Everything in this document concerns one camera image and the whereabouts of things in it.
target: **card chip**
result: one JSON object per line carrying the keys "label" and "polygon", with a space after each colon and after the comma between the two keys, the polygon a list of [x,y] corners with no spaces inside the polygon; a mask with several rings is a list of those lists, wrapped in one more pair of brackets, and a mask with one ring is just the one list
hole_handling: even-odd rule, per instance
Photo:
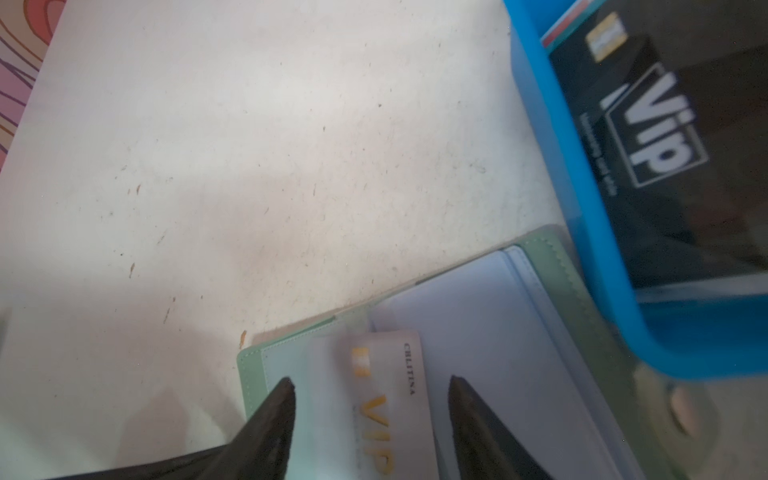
{"label": "card chip", "polygon": [[586,40],[595,63],[599,63],[622,46],[628,38],[619,15],[612,12],[587,33]]}
{"label": "card chip", "polygon": [[352,349],[352,368],[355,376],[371,376],[371,357],[368,348]]}

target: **white vip card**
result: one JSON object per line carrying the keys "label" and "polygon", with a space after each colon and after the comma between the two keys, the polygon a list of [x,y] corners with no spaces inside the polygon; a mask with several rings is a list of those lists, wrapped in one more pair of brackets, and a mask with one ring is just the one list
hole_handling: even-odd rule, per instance
{"label": "white vip card", "polygon": [[313,339],[317,480],[437,480],[419,334]]}

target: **blue plastic tray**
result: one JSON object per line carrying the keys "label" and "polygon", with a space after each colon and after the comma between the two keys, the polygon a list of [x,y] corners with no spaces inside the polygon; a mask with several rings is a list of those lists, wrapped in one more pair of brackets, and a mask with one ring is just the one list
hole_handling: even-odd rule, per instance
{"label": "blue plastic tray", "polygon": [[598,186],[540,38],[573,0],[505,0],[512,74],[598,308],[643,361],[671,376],[768,371],[768,297],[639,306]]}

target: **white table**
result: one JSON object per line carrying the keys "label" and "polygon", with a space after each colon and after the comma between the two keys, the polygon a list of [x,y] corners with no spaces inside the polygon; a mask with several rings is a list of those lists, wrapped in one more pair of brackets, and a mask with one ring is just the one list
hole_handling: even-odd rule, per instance
{"label": "white table", "polygon": [[0,174],[0,469],[218,445],[240,335],[562,223],[498,0],[69,0]]}

